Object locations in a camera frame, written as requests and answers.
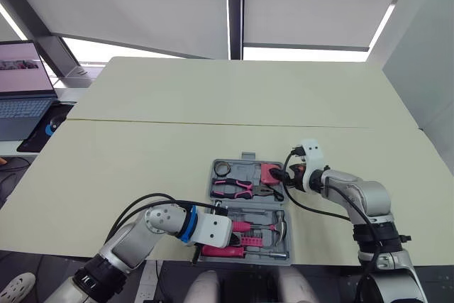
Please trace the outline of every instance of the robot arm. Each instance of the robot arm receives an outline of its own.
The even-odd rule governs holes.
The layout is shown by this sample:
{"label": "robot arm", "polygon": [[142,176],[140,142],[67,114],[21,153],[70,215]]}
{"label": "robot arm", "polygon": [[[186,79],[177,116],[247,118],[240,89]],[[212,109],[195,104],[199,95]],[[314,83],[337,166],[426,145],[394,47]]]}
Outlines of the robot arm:
{"label": "robot arm", "polygon": [[[364,302],[427,303],[410,256],[402,248],[402,243],[411,238],[398,234],[387,190],[379,182],[364,181],[355,175],[329,169],[316,140],[305,140],[302,148],[294,151],[306,162],[303,189],[320,194],[347,210],[353,224],[353,238],[360,248],[358,258],[363,266],[366,267],[374,258],[376,241],[380,243],[380,254],[362,285]],[[374,231],[345,197],[359,208]]]}
{"label": "robot arm", "polygon": [[45,303],[105,303],[123,289],[126,276],[148,257],[164,234],[188,245],[201,243],[223,248],[231,231],[232,222],[227,216],[205,214],[195,206],[154,206],[120,228]]}

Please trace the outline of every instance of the hammer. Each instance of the hammer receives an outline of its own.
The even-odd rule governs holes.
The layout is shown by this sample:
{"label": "hammer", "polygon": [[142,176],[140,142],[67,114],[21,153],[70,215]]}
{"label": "hammer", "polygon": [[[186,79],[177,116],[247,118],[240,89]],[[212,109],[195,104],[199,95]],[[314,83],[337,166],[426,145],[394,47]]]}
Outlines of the hammer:
{"label": "hammer", "polygon": [[245,221],[234,221],[233,222],[233,232],[247,232],[252,230],[253,228],[263,228],[267,230],[271,230],[277,232],[279,238],[276,240],[275,245],[280,243],[287,233],[287,223],[284,220],[284,211],[279,210],[276,211],[276,223],[272,225],[255,225],[251,223],[247,223]]}

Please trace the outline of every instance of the pliers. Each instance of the pliers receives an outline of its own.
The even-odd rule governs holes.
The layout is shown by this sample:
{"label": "pliers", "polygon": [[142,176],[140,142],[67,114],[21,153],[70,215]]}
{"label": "pliers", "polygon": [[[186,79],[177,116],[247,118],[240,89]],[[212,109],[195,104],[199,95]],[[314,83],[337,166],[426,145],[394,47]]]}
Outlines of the pliers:
{"label": "pliers", "polygon": [[212,179],[212,184],[230,184],[232,186],[242,187],[244,191],[238,193],[224,193],[221,191],[213,190],[211,191],[211,196],[216,198],[227,198],[227,199],[237,199],[237,198],[244,198],[244,199],[252,199],[255,195],[260,197],[267,197],[269,195],[274,195],[277,201],[282,201],[284,196],[276,191],[271,187],[265,186],[254,186],[251,181],[244,181],[244,180],[237,180],[231,177],[227,177],[226,179]]}

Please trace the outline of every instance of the screwdriver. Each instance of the screwdriver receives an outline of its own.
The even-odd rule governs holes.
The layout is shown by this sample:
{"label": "screwdriver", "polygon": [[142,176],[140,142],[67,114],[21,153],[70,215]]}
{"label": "screwdriver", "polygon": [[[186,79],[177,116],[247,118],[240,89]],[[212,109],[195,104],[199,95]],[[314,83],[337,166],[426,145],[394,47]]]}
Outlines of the screwdriver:
{"label": "screwdriver", "polygon": [[273,225],[254,225],[246,221],[233,221],[233,232],[247,232],[253,228],[264,228],[266,230],[275,231],[276,226]]}
{"label": "screwdriver", "polygon": [[244,257],[244,255],[267,255],[276,259],[287,259],[288,255],[285,252],[262,252],[262,251],[246,251],[244,248],[236,248],[227,246],[225,248],[215,248],[214,246],[204,245],[201,249],[202,255],[209,257]]}

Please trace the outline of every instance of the table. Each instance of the table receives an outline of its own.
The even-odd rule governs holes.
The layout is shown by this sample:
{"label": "table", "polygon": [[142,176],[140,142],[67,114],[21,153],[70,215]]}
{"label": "table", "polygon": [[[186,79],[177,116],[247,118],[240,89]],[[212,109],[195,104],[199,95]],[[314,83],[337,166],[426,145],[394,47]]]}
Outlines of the table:
{"label": "table", "polygon": [[[84,95],[87,88],[58,88],[55,89],[59,101],[73,102],[79,101]],[[38,153],[23,153],[18,152],[16,149],[22,141],[0,141],[0,157],[1,156],[24,156],[24,155],[37,155]]]}
{"label": "table", "polygon": [[[377,180],[388,189],[399,232],[413,237],[405,247],[415,265],[454,263],[453,177],[422,131],[389,128],[69,120],[0,210],[0,249],[91,256],[136,197],[166,192],[208,202],[214,159],[251,151],[258,160],[282,162],[293,145],[312,137],[332,168]],[[297,198],[343,213],[320,196],[301,193]],[[358,264],[348,222],[290,204],[288,210],[295,263]],[[191,256],[191,248],[170,236],[150,255],[164,260]]]}
{"label": "table", "polygon": [[417,128],[366,63],[115,57],[69,119]]}

